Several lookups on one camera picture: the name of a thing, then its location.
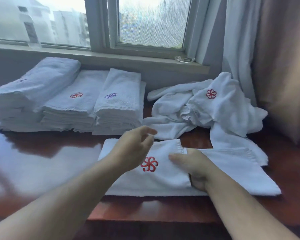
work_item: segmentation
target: wooden table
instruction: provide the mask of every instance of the wooden table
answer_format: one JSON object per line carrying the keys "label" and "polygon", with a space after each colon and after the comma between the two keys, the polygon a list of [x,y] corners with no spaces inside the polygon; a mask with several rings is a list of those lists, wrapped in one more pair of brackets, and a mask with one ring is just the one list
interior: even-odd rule
{"label": "wooden table", "polygon": [[[93,165],[107,138],[71,131],[0,133],[0,217],[9,216]],[[259,197],[259,202],[284,224],[300,225],[300,149],[267,129],[251,138],[269,156],[265,170],[282,190],[282,196]],[[203,128],[185,133],[181,142],[189,148],[212,148],[209,130]],[[207,196],[105,196],[89,219],[220,222]]]}

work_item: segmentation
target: white curtain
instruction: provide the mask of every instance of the white curtain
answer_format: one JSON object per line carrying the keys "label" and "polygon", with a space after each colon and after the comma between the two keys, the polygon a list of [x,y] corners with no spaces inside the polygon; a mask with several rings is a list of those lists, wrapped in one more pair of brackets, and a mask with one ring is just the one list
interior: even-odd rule
{"label": "white curtain", "polygon": [[251,78],[262,0],[227,0],[222,71],[230,72],[239,81],[245,96],[256,106]]}

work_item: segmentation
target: person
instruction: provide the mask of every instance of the person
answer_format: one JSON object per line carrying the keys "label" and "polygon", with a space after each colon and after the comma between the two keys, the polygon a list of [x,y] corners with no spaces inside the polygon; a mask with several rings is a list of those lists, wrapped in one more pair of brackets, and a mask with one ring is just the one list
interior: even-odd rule
{"label": "person", "polygon": [[[0,239],[72,239],[109,187],[143,162],[156,133],[146,126],[124,133],[104,159],[1,221]],[[299,239],[199,150],[169,158],[208,193],[233,239]]]}

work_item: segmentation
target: person's left hand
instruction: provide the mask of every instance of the person's left hand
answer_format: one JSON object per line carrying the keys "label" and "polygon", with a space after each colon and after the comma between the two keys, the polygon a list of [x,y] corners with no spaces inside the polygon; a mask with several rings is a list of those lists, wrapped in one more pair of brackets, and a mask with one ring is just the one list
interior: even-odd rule
{"label": "person's left hand", "polygon": [[125,132],[109,156],[116,160],[125,172],[130,171],[144,161],[158,133],[155,129],[141,126]]}

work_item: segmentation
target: beige curtain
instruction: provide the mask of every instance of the beige curtain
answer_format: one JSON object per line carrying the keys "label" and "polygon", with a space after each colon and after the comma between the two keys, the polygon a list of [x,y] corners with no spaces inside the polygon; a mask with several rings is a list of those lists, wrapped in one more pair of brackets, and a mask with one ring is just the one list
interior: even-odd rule
{"label": "beige curtain", "polygon": [[300,0],[263,0],[252,64],[258,105],[300,145]]}

